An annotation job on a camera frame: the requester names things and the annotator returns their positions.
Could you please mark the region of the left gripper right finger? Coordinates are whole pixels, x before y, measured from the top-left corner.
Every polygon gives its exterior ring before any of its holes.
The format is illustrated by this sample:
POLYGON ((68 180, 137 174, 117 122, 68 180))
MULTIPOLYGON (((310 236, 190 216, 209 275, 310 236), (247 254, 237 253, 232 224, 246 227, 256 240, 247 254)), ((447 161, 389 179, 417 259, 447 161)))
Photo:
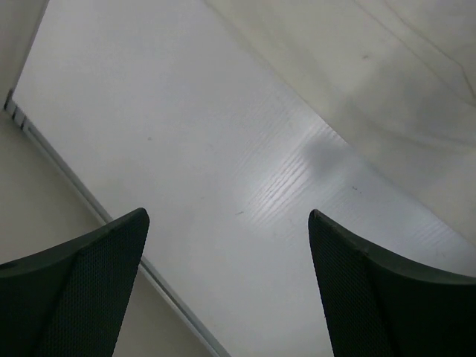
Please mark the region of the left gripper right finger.
POLYGON ((475 279, 409 260, 319 210, 309 244, 334 356, 474 356, 475 279))

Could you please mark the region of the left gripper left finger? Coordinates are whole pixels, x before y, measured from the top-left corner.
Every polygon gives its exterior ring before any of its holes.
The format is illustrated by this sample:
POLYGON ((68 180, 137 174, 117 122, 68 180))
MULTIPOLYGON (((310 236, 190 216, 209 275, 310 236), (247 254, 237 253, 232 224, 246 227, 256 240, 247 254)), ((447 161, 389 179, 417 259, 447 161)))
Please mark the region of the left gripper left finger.
POLYGON ((100 228, 1 265, 2 356, 113 355, 149 215, 116 244, 100 228))

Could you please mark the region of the white t shirt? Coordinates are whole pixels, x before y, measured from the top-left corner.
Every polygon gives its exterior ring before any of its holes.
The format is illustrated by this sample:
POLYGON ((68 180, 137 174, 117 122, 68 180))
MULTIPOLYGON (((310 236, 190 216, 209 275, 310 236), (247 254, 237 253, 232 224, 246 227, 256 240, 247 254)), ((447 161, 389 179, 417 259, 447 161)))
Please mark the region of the white t shirt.
POLYGON ((475 238, 473 1, 211 1, 380 173, 475 238))

